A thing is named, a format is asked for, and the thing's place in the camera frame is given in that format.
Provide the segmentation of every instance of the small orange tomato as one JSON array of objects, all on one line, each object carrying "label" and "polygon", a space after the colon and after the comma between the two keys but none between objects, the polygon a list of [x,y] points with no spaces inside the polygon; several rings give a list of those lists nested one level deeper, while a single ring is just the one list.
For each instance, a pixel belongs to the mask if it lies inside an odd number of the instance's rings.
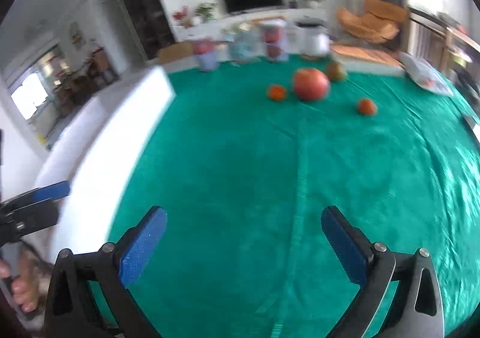
[{"label": "small orange tomato", "polygon": [[357,106],[358,113],[364,116],[375,116],[378,113],[378,106],[368,98],[362,98]]},{"label": "small orange tomato", "polygon": [[281,85],[271,85],[267,95],[272,101],[283,101],[287,97],[287,90]]}]

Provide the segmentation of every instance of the person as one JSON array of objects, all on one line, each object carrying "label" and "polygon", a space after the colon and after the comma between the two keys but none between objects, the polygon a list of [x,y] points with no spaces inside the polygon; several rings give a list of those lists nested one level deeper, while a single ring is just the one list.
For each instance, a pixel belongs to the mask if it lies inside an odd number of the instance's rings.
[{"label": "person", "polygon": [[[39,308],[48,292],[50,275],[38,266],[38,259],[26,247],[20,247],[18,256],[19,276],[11,283],[15,302],[23,312],[32,312]],[[11,277],[9,265],[0,260],[0,278]]]}]

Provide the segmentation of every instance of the blue gripper pad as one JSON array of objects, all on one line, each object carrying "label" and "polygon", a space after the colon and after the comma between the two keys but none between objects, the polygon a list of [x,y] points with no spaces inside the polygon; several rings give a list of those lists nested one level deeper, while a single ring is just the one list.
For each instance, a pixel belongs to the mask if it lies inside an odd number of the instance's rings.
[{"label": "blue gripper pad", "polygon": [[44,188],[38,188],[33,191],[33,201],[37,203],[44,200],[58,200],[70,194],[70,184],[68,181],[62,181]]},{"label": "blue gripper pad", "polygon": [[320,218],[322,230],[343,266],[350,282],[362,288],[367,283],[367,262],[349,234],[333,215],[325,208]]},{"label": "blue gripper pad", "polygon": [[120,259],[120,281],[125,288],[135,283],[143,272],[167,227],[167,213],[158,208]]}]

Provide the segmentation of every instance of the table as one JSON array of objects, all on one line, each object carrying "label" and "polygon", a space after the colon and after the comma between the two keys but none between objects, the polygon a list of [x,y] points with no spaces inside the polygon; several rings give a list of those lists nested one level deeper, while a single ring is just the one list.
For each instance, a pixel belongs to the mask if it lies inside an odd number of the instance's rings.
[{"label": "table", "polygon": [[[458,93],[354,73],[324,101],[269,101],[269,84],[291,88],[301,66],[325,68],[291,56],[169,76],[177,97],[109,235],[117,241],[152,205],[168,212],[131,293],[162,336],[325,336],[358,290],[320,229],[335,204],[372,241],[430,251],[450,332],[480,300],[480,154],[460,122],[473,111]],[[357,114],[364,96],[376,117]]]}]

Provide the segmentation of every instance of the dark door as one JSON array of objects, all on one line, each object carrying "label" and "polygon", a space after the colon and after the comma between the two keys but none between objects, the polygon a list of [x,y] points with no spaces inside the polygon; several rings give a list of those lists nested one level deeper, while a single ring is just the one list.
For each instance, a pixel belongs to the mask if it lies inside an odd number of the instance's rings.
[{"label": "dark door", "polygon": [[175,43],[160,0],[123,0],[148,59]]}]

